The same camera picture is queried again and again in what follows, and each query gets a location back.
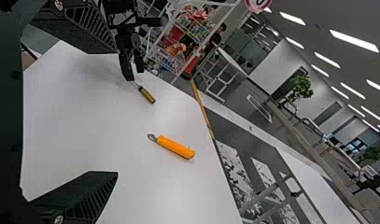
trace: green plant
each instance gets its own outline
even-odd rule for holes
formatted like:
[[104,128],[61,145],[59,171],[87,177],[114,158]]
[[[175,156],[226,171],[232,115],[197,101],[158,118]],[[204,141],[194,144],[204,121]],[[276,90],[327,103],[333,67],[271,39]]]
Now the green plant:
[[314,92],[311,90],[312,84],[309,80],[309,76],[296,75],[291,79],[294,87],[291,90],[291,94],[288,96],[289,100],[294,103],[296,100],[302,98],[310,98]]
[[380,147],[369,147],[365,150],[364,155],[361,158],[361,161],[365,160],[373,160],[373,161],[379,161],[380,160]]

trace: yellow handle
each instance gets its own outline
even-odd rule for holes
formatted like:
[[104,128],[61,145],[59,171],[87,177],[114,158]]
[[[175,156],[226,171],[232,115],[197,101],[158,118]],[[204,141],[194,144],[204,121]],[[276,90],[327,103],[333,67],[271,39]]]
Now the yellow handle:
[[146,98],[150,104],[152,104],[152,105],[155,104],[156,100],[151,95],[151,93],[149,93],[149,91],[147,91],[146,89],[144,89],[142,87],[139,88],[139,90],[140,90],[141,94],[144,96],[144,98]]
[[157,143],[158,145],[175,152],[176,154],[186,158],[187,160],[192,159],[196,154],[196,152],[190,149],[189,147],[181,146],[179,143],[172,141],[163,135],[157,137]]

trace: white wall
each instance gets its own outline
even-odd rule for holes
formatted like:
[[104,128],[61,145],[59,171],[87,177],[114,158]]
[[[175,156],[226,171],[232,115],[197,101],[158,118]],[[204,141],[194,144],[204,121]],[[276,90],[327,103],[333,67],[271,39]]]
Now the white wall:
[[300,66],[305,64],[306,62],[289,42],[282,40],[250,74],[250,79],[272,94]]
[[320,130],[325,134],[330,134],[339,128],[345,121],[353,117],[352,110],[346,105],[343,106],[334,116],[320,125]]
[[[228,0],[226,1],[226,3],[235,3],[236,1],[237,0]],[[216,10],[216,14],[212,16],[212,22],[213,23],[219,22],[229,10],[230,10],[230,7],[218,7],[218,9]],[[223,42],[225,42],[228,39],[228,37],[230,37],[231,34],[237,30],[241,19],[244,18],[247,12],[248,12],[248,9],[246,7],[245,1],[240,1],[236,9],[224,22],[227,25],[227,30],[221,34]]]
[[[300,118],[314,119],[335,102],[344,105],[340,98],[323,81],[320,74],[310,67],[285,39],[280,41],[265,60],[251,73],[250,78],[272,94],[301,66],[309,72],[312,90],[315,94],[309,99],[301,99],[295,102],[299,107],[298,116]],[[354,116],[349,111],[345,111],[343,115],[347,116],[348,119]]]
[[346,145],[368,128],[369,127],[363,121],[361,121],[361,119],[354,119],[340,132],[338,132],[335,137],[344,145]]

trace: ceiling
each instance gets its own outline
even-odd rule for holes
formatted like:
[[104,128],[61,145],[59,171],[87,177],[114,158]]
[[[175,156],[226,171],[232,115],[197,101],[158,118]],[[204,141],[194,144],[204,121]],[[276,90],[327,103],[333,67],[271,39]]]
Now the ceiling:
[[[270,9],[272,13],[263,12],[263,15],[283,36],[302,44],[305,49],[293,47],[306,61],[327,72],[330,77],[320,76],[350,99],[337,95],[365,114],[373,126],[380,125],[379,120],[360,108],[364,105],[380,117],[380,91],[366,82],[369,79],[380,85],[380,1],[274,0]],[[284,19],[280,11],[303,19],[306,26]],[[337,39],[331,35],[330,29],[373,43],[379,53]],[[321,61],[315,51],[340,64],[341,69]],[[341,82],[367,99],[362,100],[347,91]]]

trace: white tabletop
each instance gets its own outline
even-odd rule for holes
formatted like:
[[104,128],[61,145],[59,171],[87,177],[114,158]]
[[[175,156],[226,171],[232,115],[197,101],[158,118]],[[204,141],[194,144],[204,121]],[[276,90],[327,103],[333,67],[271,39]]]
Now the white tabletop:
[[[239,224],[217,152],[195,100],[150,74],[120,72],[117,55],[59,42],[24,74],[21,186],[32,200],[90,170],[119,181],[98,223]],[[197,151],[191,161],[147,139],[166,135]]]
[[242,75],[248,77],[248,74],[242,69],[242,67],[229,55],[224,49],[218,48],[218,52],[222,55],[222,57],[227,60],[233,67],[235,67]]
[[328,224],[359,224],[350,210],[316,170],[284,150],[278,150],[278,152]]

